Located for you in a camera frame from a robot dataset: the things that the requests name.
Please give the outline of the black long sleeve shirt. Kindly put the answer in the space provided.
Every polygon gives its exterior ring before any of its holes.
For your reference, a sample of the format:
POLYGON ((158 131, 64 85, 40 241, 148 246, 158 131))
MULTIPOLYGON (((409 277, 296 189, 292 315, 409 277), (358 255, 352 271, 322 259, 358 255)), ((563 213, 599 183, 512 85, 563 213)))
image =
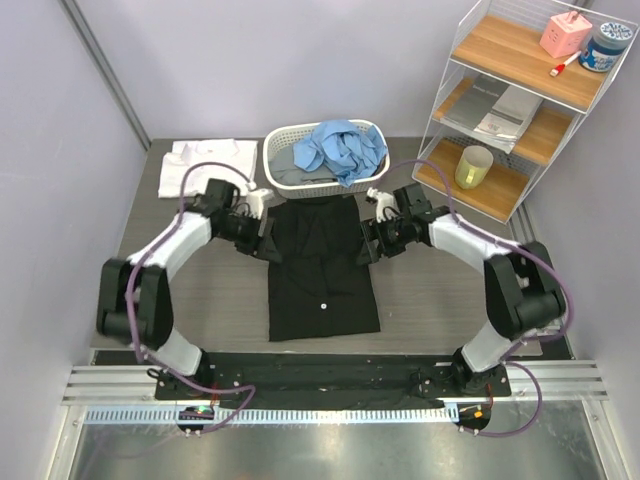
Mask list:
POLYGON ((269 340, 381 330, 352 196, 288 200, 269 209, 281 262, 268 267, 269 340))

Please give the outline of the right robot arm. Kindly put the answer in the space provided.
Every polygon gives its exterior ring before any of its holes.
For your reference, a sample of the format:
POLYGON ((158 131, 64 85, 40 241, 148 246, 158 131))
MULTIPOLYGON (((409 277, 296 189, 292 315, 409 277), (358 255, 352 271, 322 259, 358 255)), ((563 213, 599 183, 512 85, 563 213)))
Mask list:
POLYGON ((393 193, 370 188, 366 199, 375 216, 360 224, 358 264, 395 257, 408 244, 420 243, 456 257, 483 277, 487 321, 452 356, 451 380, 460 393, 477 393, 517 343, 566 313, 567 301, 543 244, 522 245, 490 234, 449 206, 434 207, 417 184, 393 193))

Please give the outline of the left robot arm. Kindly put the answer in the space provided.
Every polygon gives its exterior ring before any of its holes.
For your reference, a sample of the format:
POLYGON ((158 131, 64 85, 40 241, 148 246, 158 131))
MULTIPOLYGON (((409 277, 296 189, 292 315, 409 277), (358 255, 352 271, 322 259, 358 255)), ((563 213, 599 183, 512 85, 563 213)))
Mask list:
POLYGON ((239 202, 239 189, 220 179, 184 201, 167 228, 125 259, 112 258, 101 270, 96 330, 132 346, 141 357, 178 378, 190 398, 205 397, 213 385, 207 354, 174 326, 170 282, 190 257, 213 239, 232 243, 241 254, 279 262, 266 217, 270 189, 254 189, 239 202))

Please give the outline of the grey shirt in basket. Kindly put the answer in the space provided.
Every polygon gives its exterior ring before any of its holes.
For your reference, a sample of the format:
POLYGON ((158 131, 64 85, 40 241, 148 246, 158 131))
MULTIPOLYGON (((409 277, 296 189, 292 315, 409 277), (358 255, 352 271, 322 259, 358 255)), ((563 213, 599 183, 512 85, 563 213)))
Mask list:
POLYGON ((283 149, 268 162, 272 178, 285 186, 302 186, 316 183, 332 183, 336 180, 334 174, 325 165, 314 171, 305 171, 294 163, 292 149, 283 149))

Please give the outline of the folded white shirt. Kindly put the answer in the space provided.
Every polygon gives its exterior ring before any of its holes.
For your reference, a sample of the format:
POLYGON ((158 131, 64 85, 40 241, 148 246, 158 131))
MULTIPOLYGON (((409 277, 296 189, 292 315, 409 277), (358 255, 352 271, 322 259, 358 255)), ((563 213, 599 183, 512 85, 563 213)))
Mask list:
POLYGON ((239 139, 207 139, 174 141, 164 154, 158 186, 161 199, 178 198, 187 170, 196 164, 205 166, 193 170, 187 179, 184 196, 203 194, 210 179, 234 184, 241 196, 254 186, 258 157, 258 142, 239 139))

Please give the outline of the blue crumpled shirt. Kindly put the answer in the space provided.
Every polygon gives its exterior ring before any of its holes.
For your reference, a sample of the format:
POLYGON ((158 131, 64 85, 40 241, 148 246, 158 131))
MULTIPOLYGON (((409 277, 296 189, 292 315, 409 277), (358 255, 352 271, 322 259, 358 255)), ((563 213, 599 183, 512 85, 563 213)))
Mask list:
POLYGON ((293 145, 294 163, 305 171, 325 165, 343 187, 373 176, 388 154, 375 126, 361 130, 345 119, 319 123, 293 145))

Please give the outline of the yellow translucent cup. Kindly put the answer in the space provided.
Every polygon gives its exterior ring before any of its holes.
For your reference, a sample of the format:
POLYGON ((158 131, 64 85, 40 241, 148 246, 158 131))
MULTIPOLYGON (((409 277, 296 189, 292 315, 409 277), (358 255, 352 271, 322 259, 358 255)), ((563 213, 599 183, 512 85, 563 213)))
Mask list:
POLYGON ((483 146, 472 145, 463 149, 456 167, 454 180, 462 189, 476 188, 493 166, 492 152, 483 146))

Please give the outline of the white grey booklet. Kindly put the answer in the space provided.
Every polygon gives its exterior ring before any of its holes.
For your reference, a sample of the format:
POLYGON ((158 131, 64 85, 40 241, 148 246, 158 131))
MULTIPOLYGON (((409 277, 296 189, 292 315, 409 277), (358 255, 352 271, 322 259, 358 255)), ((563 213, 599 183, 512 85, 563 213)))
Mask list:
POLYGON ((510 85, 473 132, 486 144, 510 153, 532 122, 542 98, 510 85))

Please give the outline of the pink cube power strip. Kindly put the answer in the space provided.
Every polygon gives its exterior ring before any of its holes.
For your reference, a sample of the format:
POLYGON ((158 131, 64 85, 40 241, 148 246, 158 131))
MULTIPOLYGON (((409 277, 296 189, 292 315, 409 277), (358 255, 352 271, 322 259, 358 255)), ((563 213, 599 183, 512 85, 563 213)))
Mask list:
POLYGON ((592 30, 592 23, 577 10, 554 15, 541 35, 539 45, 553 58, 575 53, 592 30))

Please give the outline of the blue patterned jar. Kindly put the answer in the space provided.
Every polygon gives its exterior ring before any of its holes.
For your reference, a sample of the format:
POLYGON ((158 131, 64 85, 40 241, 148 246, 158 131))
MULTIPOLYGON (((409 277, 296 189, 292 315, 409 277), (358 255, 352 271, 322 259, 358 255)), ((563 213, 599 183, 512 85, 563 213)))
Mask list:
POLYGON ((592 72, 609 72, 634 38, 634 30, 622 23, 605 22, 595 29, 578 61, 592 72))

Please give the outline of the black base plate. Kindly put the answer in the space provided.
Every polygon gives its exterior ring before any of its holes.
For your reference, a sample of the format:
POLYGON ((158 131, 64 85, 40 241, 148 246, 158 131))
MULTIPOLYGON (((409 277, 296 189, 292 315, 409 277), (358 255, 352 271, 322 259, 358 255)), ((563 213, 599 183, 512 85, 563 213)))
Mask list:
POLYGON ((402 410, 511 395, 506 369, 459 383, 448 356, 211 353, 208 388, 253 385, 250 409, 402 410))

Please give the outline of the aluminium frame rail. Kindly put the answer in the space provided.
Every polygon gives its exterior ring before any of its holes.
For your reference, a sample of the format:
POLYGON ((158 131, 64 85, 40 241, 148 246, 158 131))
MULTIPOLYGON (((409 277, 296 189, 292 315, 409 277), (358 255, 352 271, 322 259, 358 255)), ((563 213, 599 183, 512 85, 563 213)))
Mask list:
MULTIPOLYGON (((526 361, 546 400, 606 400, 607 388, 591 360, 526 361)), ((156 381, 144 366, 76 366, 63 394, 65 404, 143 403, 154 400, 156 381)))

